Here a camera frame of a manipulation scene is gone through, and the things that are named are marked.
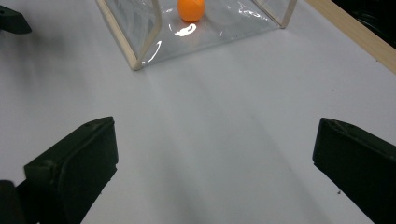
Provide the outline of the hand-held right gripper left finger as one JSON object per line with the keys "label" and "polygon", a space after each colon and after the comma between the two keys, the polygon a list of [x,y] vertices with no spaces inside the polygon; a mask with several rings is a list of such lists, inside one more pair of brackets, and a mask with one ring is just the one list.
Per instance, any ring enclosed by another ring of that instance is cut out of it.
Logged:
{"label": "hand-held right gripper left finger", "polygon": [[119,161],[115,121],[92,120],[24,166],[18,186],[29,224],[80,224]]}

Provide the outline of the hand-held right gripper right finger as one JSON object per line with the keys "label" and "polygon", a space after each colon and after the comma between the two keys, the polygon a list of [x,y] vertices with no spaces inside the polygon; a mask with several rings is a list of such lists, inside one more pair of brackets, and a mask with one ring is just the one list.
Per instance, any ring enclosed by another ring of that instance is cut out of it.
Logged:
{"label": "hand-held right gripper right finger", "polygon": [[352,124],[322,118],[313,163],[374,224],[396,224],[396,146]]}

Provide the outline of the orange ping pong ball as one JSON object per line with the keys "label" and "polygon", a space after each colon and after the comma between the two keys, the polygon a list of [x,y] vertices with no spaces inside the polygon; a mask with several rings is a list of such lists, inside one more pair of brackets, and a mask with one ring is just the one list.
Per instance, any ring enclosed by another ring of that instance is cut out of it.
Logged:
{"label": "orange ping pong ball", "polygon": [[205,0],[177,0],[177,12],[183,21],[198,21],[205,14]]}

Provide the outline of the transparent bag with beige trim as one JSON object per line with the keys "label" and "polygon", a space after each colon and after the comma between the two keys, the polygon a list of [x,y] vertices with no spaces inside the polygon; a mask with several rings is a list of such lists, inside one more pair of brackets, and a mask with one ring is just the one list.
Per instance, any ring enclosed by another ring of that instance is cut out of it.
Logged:
{"label": "transparent bag with beige trim", "polygon": [[183,21],[177,0],[96,0],[131,69],[288,26],[297,0],[205,0],[198,21]]}

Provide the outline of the white board sheet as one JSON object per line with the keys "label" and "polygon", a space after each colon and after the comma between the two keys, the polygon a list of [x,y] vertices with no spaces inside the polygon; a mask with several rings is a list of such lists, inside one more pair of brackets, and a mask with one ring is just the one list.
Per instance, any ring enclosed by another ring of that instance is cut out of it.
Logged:
{"label": "white board sheet", "polygon": [[118,170],[84,224],[371,224],[312,162],[318,123],[396,145],[396,75],[306,2],[284,30],[133,71],[94,0],[0,0],[0,179],[115,120]]}

